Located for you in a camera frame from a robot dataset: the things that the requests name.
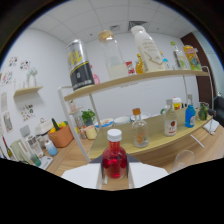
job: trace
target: wall shelf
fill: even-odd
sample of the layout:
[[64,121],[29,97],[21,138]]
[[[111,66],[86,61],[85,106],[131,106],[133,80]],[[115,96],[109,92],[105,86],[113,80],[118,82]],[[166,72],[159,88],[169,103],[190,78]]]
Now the wall shelf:
[[191,70],[170,70],[160,72],[150,72],[141,75],[132,75],[125,78],[115,79],[109,82],[104,82],[99,85],[90,85],[75,90],[72,94],[64,97],[65,101],[73,100],[79,97],[87,96],[92,93],[101,92],[115,87],[128,86],[131,84],[144,82],[149,79],[175,77],[175,76],[208,76],[208,72],[191,71]]
[[[145,148],[137,148],[134,145],[133,133],[132,133],[132,124],[124,124],[115,126],[112,128],[119,128],[122,131],[122,140],[121,146],[125,149],[126,153],[130,155],[144,154],[147,152],[152,152],[164,146],[173,144],[181,139],[191,135],[194,131],[203,127],[209,120],[211,116],[208,115],[206,121],[195,120],[195,126],[193,128],[185,127],[185,110],[186,108],[176,110],[177,113],[177,133],[172,137],[167,137],[163,134],[164,132],[164,116],[159,115],[156,117],[151,117],[144,119],[148,124],[149,130],[149,145]],[[97,134],[97,137],[89,151],[89,158],[91,160],[100,156],[105,148],[108,146],[107,140],[107,131],[111,128],[101,128]]]
[[35,87],[31,87],[31,88],[17,89],[15,91],[13,97],[28,94],[28,93],[34,93],[34,92],[37,92],[41,88],[43,88],[43,86],[35,86]]

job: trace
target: bottle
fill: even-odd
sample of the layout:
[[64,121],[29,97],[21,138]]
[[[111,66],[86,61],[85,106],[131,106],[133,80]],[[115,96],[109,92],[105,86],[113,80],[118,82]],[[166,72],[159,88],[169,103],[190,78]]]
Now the bottle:
[[142,74],[145,72],[144,65],[143,65],[140,54],[137,54],[137,56],[138,56],[138,62],[136,64],[135,70],[137,74]]
[[165,71],[157,46],[144,27],[134,26],[131,28],[131,32],[135,36],[135,44],[142,58],[145,72]]
[[185,126],[188,128],[192,128],[195,125],[195,115],[196,111],[193,106],[192,94],[188,94],[188,106],[185,111]]
[[92,74],[93,74],[93,79],[94,79],[95,84],[96,84],[96,85],[100,84],[100,79],[99,79],[98,75],[96,75],[96,74],[93,73],[93,72],[92,72]]
[[177,115],[174,111],[172,99],[166,101],[169,109],[164,114],[164,134],[174,136],[177,133]]
[[174,97],[173,98],[173,106],[174,106],[174,110],[179,110],[181,109],[181,104],[182,101],[181,101],[181,98],[179,97]]
[[132,110],[135,116],[135,121],[132,123],[132,130],[134,134],[134,144],[138,148],[146,147],[149,144],[149,134],[147,123],[141,119],[140,108]]
[[120,179],[124,176],[127,166],[127,155],[120,146],[122,132],[119,129],[110,129],[107,131],[109,147],[103,152],[103,168],[107,177]]
[[1,147],[0,147],[0,150],[1,150],[1,153],[2,153],[2,156],[3,156],[3,159],[7,159],[7,157],[5,156],[5,154],[2,151],[2,148]]
[[201,63],[199,61],[199,58],[198,58],[194,48],[190,45],[185,45],[183,50],[187,56],[191,70],[202,71]]
[[99,33],[98,39],[104,52],[110,80],[128,77],[128,68],[121,56],[114,34],[109,30],[104,30]]
[[9,149],[9,147],[7,146],[6,142],[5,142],[5,138],[4,136],[2,136],[2,139],[3,139],[3,142],[5,144],[5,147],[6,147],[6,150],[7,150],[7,154],[9,156],[9,158],[12,160],[12,161],[16,161],[15,157],[13,156],[12,154],[12,151]]
[[174,41],[171,41],[170,44],[173,46],[173,56],[174,56],[174,60],[176,62],[177,68],[181,70],[188,70],[188,67],[186,64],[186,57],[183,51],[178,49]]
[[162,51],[160,51],[160,55],[162,56],[163,64],[164,64],[166,70],[171,70],[171,66],[170,66],[170,64],[168,62],[168,59],[165,58],[165,56],[163,55]]
[[51,156],[55,156],[58,153],[58,150],[51,140],[46,140],[45,147]]

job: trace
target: potted plant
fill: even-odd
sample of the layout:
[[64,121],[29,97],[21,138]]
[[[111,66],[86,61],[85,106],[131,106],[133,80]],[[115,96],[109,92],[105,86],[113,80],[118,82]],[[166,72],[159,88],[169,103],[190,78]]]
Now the potted plant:
[[88,111],[82,111],[82,119],[86,127],[93,125],[93,121],[95,120],[95,113],[90,109],[88,109]]

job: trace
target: red liquid bottle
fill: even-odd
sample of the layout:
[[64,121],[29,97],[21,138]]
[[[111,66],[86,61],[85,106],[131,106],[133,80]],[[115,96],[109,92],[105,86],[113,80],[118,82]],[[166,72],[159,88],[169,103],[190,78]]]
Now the red liquid bottle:
[[127,155],[120,147],[122,132],[118,129],[110,129],[107,132],[109,147],[103,152],[103,167],[105,174],[112,179],[120,179],[124,176],[127,166]]

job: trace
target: orange basket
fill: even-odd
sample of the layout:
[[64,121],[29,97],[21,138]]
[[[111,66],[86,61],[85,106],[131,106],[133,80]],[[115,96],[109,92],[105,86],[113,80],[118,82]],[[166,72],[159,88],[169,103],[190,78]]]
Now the orange basket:
[[66,147],[74,139],[69,125],[54,133],[48,132],[48,136],[57,148]]

